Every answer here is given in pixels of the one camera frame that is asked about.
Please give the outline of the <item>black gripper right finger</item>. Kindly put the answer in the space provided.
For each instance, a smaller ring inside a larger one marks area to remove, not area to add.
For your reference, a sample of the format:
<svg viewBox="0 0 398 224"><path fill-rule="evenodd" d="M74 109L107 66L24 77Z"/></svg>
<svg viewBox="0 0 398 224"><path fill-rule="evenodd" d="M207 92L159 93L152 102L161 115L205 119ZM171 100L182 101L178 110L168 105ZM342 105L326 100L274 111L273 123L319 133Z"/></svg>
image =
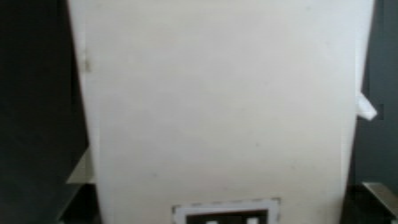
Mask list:
<svg viewBox="0 0 398 224"><path fill-rule="evenodd" d="M381 182L349 187L344 224L398 224L398 195Z"/></svg>

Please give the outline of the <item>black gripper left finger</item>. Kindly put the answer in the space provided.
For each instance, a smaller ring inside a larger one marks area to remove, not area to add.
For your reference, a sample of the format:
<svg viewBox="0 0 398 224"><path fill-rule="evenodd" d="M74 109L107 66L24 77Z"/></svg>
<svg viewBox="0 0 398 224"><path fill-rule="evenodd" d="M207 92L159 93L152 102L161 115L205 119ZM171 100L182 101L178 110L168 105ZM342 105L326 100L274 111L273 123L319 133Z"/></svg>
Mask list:
<svg viewBox="0 0 398 224"><path fill-rule="evenodd" d="M99 191L93 184L81 186L58 224L102 224Z"/></svg>

